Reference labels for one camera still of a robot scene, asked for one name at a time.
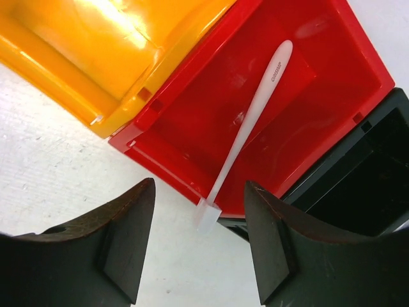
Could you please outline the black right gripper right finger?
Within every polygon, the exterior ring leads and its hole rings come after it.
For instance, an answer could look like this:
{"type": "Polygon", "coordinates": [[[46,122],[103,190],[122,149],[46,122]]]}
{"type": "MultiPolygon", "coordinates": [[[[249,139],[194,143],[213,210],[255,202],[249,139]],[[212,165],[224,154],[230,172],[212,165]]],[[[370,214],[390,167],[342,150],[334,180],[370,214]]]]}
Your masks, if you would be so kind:
{"type": "Polygon", "coordinates": [[[262,306],[407,306],[408,230],[349,232],[244,188],[245,218],[262,306]]]}

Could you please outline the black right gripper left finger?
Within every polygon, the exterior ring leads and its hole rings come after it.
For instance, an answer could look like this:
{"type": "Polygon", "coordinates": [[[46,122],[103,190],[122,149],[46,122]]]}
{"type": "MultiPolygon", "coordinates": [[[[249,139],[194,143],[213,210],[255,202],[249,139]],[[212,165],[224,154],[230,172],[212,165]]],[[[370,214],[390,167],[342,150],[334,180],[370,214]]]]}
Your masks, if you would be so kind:
{"type": "Polygon", "coordinates": [[[143,271],[156,187],[121,196],[42,233],[1,235],[2,306],[131,306],[143,271]]]}

